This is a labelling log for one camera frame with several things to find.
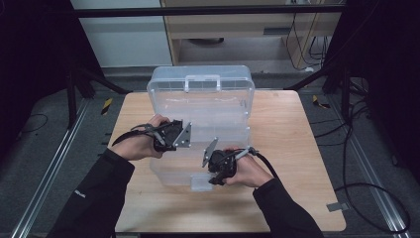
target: black jacket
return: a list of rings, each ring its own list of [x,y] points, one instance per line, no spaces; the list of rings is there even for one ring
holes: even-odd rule
[[[125,201],[134,166],[110,150],[71,195],[47,238],[109,238]],[[313,218],[274,178],[254,191],[272,237],[323,237]]]

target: transparent plastic box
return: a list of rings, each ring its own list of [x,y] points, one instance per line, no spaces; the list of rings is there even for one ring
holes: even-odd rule
[[[164,185],[191,185],[208,190],[211,175],[201,168],[204,150],[214,138],[216,149],[250,142],[255,86],[243,65],[160,66],[148,84],[155,113],[170,120],[192,123],[191,147],[166,152],[151,161],[151,169]]]

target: black pole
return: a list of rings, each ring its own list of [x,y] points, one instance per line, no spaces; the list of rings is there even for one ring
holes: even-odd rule
[[[57,16],[72,16],[77,18],[111,18],[228,14],[333,13],[344,12],[347,8],[348,6],[342,4],[265,6],[246,5],[206,7],[80,9],[74,11],[50,11],[47,14]]]

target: person's right arm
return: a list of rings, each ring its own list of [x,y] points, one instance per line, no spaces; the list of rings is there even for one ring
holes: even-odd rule
[[[225,178],[224,182],[256,188],[253,195],[272,237],[324,237],[312,216],[293,201],[280,179],[273,178],[250,155],[237,162],[237,173],[232,178]]]

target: person's right hand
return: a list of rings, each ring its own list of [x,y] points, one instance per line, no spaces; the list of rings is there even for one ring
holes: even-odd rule
[[[238,147],[225,148],[225,151],[238,150]],[[266,172],[254,158],[246,154],[237,160],[237,172],[232,178],[225,178],[223,182],[227,185],[240,183],[250,187],[260,187],[273,179],[273,176]]]

